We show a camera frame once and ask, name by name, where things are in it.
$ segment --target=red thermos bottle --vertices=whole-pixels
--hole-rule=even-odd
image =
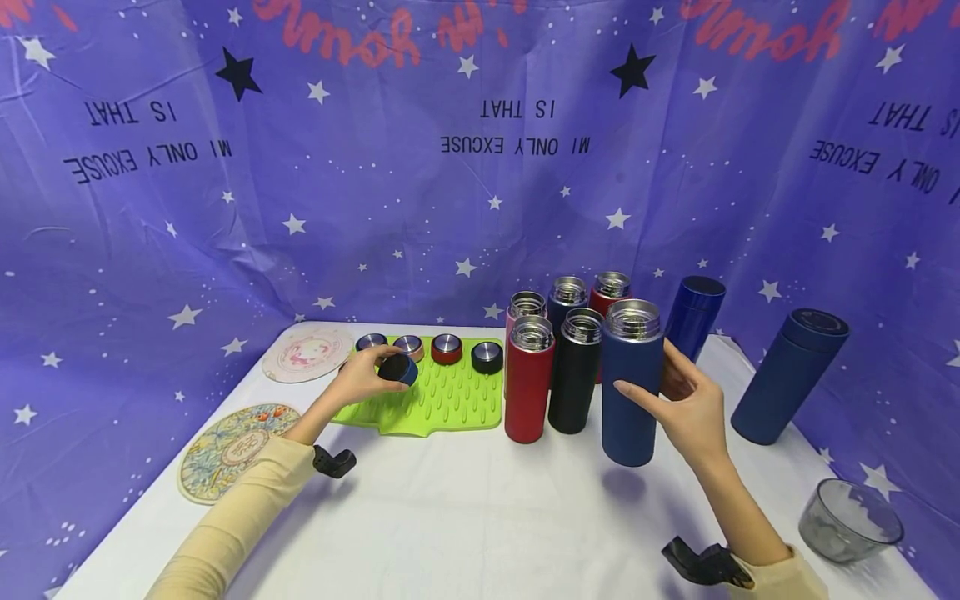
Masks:
[[[629,297],[630,278],[618,271],[605,271],[593,281],[588,306],[606,317],[607,311],[614,302]],[[597,373],[597,383],[602,381],[602,375],[603,365],[601,364],[600,371]]]
[[[544,317],[520,317],[507,340],[507,387],[504,429],[519,444],[530,444],[543,435],[546,398],[550,391],[553,325]]]

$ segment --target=green mat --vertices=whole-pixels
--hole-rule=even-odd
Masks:
[[[392,344],[399,336],[388,339]],[[383,394],[343,409],[333,422],[376,427],[380,435],[425,438],[434,431],[493,429],[500,424],[503,371],[483,375],[473,370],[470,352],[481,342],[462,340],[464,357],[443,366],[430,357],[432,337],[421,337],[425,355],[417,364],[420,375],[403,394]]]

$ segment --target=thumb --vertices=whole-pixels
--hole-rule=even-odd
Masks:
[[[660,420],[663,406],[666,404],[663,400],[659,399],[653,394],[650,394],[640,386],[623,381],[622,379],[617,379],[614,381],[613,386],[620,394],[626,396],[638,404],[640,408],[653,415],[654,419]]]

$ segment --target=beige sleeve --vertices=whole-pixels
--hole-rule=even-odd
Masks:
[[[221,598],[277,515],[316,472],[313,446],[271,438],[167,563],[148,600]]]
[[[793,558],[767,566],[753,566],[734,556],[754,579],[753,589],[724,584],[732,600],[828,600],[824,582],[817,577],[803,555],[789,546]]]

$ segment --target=star-patterned backdrop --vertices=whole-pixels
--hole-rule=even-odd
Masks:
[[[847,320],[796,423],[955,594],[954,4],[0,0],[4,597],[53,597],[290,324],[500,326],[603,270],[664,312],[719,278],[755,364]]]

